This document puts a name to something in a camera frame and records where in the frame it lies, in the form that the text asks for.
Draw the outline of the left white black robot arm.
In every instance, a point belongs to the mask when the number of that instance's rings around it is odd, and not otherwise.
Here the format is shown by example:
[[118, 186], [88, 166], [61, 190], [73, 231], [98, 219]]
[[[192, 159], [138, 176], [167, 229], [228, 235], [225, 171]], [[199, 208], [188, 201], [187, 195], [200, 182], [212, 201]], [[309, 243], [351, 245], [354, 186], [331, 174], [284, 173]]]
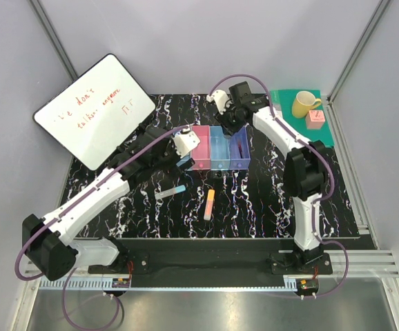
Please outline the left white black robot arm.
[[183, 166], [178, 163], [199, 144], [200, 138], [189, 125], [172, 130], [139, 127], [136, 139], [126, 148], [118, 148], [99, 176], [80, 193], [41, 218], [31, 214], [23, 220], [22, 248], [14, 263], [16, 276], [29, 280], [20, 271], [22, 257], [50, 281], [93, 265], [123, 272], [130, 258], [128, 248], [119, 240], [80, 240], [77, 235], [101, 211], [156, 172], [181, 175], [194, 161], [189, 159]]

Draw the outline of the yellow mug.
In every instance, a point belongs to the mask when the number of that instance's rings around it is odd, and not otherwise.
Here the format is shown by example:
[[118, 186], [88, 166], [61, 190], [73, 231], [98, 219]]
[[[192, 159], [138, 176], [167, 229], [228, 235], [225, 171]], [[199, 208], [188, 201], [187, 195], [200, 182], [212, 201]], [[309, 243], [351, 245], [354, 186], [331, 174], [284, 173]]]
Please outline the yellow mug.
[[309, 91], [302, 90], [295, 96], [291, 113], [295, 118], [301, 119], [304, 118], [310, 110], [315, 110], [321, 104], [321, 98], [317, 98]]

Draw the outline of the grey marker with blue cap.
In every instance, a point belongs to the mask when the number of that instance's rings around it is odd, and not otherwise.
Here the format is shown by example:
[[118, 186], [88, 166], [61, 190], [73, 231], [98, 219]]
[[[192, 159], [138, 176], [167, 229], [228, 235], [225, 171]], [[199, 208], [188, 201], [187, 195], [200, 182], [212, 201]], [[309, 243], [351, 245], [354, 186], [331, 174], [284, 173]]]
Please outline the grey marker with blue cap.
[[186, 190], [186, 186], [185, 185], [179, 185], [177, 187], [171, 188], [171, 189], [167, 189], [161, 192], [157, 192], [155, 194], [155, 198], [156, 199], [165, 199], [166, 197], [171, 197], [173, 195], [182, 193]]

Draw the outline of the sky blue bin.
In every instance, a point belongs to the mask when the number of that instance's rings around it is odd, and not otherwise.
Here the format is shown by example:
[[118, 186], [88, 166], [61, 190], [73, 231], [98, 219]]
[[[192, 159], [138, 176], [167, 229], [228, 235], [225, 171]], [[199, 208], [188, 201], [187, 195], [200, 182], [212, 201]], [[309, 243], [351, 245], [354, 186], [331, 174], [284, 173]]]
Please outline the sky blue bin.
[[228, 170], [231, 162], [229, 140], [220, 126], [210, 127], [211, 170]]

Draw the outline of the pink bin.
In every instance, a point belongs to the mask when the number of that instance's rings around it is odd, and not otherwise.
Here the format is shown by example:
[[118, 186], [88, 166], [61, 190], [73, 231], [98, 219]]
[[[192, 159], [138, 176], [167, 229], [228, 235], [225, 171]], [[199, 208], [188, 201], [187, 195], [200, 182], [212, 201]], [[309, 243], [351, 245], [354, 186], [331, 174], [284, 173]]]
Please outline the pink bin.
[[209, 170], [211, 168], [210, 127], [193, 126], [193, 132], [199, 138], [199, 145], [191, 152], [194, 160], [193, 170]]

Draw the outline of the orange pink highlighter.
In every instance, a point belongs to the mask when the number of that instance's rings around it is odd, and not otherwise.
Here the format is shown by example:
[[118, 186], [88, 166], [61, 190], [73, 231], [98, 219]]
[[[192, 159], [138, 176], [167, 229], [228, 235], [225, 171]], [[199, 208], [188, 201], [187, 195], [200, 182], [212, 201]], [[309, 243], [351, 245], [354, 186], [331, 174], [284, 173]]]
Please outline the orange pink highlighter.
[[204, 210], [203, 220], [210, 221], [212, 217], [213, 204], [215, 199], [215, 191], [214, 189], [209, 189], [206, 196], [206, 205]]

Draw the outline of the red pen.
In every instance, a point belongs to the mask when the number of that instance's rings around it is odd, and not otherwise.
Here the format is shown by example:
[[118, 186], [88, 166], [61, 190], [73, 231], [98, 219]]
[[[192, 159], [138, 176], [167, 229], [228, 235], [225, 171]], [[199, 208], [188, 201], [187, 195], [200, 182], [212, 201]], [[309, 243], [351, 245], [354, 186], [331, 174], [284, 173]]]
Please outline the red pen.
[[240, 159], [244, 158], [244, 148], [242, 147], [242, 142], [238, 139], [237, 140], [238, 151], [240, 154]]

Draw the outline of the green book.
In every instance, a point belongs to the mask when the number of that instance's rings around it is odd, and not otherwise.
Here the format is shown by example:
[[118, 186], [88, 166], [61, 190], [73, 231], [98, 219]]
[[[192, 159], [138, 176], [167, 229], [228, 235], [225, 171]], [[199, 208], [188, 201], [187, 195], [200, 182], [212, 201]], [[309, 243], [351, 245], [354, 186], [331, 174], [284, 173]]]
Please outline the green book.
[[321, 140], [325, 146], [333, 147], [334, 141], [327, 121], [319, 129], [308, 129], [305, 118], [297, 119], [292, 115], [292, 105], [299, 91], [293, 89], [271, 90], [273, 106], [277, 111], [282, 112], [284, 120], [301, 135], [312, 141]]

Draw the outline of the pink cube box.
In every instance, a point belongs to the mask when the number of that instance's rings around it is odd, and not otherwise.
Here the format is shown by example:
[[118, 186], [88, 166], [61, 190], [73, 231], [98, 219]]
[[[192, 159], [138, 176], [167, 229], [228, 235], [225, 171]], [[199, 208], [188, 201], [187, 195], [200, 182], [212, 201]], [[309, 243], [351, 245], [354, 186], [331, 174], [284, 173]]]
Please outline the pink cube box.
[[322, 110], [310, 110], [305, 118], [308, 130], [319, 130], [325, 124], [326, 119]]

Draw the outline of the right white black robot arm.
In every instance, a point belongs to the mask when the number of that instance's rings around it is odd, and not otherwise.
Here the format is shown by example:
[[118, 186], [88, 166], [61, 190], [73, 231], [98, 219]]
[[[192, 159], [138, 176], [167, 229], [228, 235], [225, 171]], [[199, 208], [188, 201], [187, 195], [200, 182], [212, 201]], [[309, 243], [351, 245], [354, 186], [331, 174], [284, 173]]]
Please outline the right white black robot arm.
[[217, 108], [215, 119], [223, 133], [233, 136], [246, 125], [264, 134], [285, 158], [284, 191], [293, 199], [295, 234], [293, 251], [282, 264], [308, 273], [324, 253], [320, 234], [320, 202], [331, 169], [322, 156], [325, 145], [310, 141], [293, 129], [274, 109], [268, 97], [257, 97], [247, 82], [231, 86], [228, 92], [214, 90], [207, 100]]

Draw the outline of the light blue bin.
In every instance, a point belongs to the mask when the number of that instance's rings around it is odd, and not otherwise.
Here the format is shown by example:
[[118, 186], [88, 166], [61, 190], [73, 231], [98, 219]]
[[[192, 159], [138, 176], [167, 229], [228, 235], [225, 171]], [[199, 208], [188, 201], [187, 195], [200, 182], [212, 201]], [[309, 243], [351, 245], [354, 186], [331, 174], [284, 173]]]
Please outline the light blue bin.
[[183, 157], [179, 162], [177, 162], [177, 167], [183, 172], [191, 170], [194, 165], [195, 161], [189, 154]]

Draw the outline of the purple bin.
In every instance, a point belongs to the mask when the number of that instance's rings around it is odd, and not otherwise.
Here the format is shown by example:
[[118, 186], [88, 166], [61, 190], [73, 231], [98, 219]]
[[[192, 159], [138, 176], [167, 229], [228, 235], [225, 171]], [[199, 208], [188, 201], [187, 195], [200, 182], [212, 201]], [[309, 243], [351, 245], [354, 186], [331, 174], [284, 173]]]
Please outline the purple bin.
[[243, 127], [235, 133], [230, 141], [230, 170], [248, 170], [251, 154], [246, 128]]

